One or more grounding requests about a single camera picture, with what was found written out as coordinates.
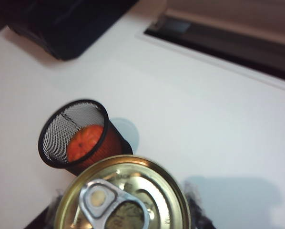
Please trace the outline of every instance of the white surface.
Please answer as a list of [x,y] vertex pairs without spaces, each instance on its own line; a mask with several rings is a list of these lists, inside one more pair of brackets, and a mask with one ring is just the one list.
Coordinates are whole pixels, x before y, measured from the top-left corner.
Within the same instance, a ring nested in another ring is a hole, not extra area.
[[40,130],[91,98],[133,122],[137,154],[199,188],[218,229],[285,229],[285,82],[142,35],[143,0],[79,59],[0,32],[0,229],[22,229],[73,176],[46,166]]

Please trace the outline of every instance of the metal can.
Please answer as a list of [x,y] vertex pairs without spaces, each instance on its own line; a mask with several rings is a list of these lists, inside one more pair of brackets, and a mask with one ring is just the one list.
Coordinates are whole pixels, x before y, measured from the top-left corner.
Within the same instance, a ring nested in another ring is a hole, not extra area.
[[113,156],[81,173],[59,204],[55,229],[190,229],[188,203],[159,165]]

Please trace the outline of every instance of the black object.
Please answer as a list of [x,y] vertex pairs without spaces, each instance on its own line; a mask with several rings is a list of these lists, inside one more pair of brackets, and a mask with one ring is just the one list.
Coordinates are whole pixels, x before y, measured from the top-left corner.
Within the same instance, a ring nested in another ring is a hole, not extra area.
[[16,33],[57,59],[81,55],[137,0],[2,0],[0,15]]
[[285,45],[163,16],[145,34],[285,80]]
[[[102,134],[96,145],[85,156],[73,162],[68,162],[66,147],[81,128],[88,125],[103,126]],[[121,149],[110,145],[120,142]],[[74,175],[79,175],[92,161],[104,159],[119,154],[133,154],[129,143],[121,136],[110,122],[105,108],[93,100],[78,100],[71,102],[55,112],[44,125],[38,142],[39,154],[42,160],[54,168],[65,168]],[[93,159],[96,152],[101,156]]]

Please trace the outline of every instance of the can lid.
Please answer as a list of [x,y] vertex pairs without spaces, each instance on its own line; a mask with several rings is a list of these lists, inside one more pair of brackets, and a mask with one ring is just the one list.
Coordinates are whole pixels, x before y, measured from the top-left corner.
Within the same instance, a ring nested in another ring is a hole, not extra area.
[[[55,229],[92,229],[87,211],[79,207],[81,190],[89,182],[101,182],[117,193],[128,193],[142,202],[149,214],[149,229],[190,229],[188,204],[175,180],[159,165],[136,156],[113,156],[104,159],[77,177],[66,190],[55,219]],[[94,188],[88,199],[94,207],[105,205],[105,189]],[[124,201],[108,214],[104,229],[142,229],[143,208],[135,201]]]

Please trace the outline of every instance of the pull tab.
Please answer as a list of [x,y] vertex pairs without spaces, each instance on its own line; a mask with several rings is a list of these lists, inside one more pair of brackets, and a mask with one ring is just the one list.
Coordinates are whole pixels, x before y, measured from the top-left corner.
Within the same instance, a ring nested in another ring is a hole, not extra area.
[[148,229],[150,217],[145,204],[110,182],[103,179],[92,180],[82,187],[79,194],[79,206],[87,220],[96,229],[104,229],[112,212],[126,201],[134,202],[142,208],[144,217],[142,229]]

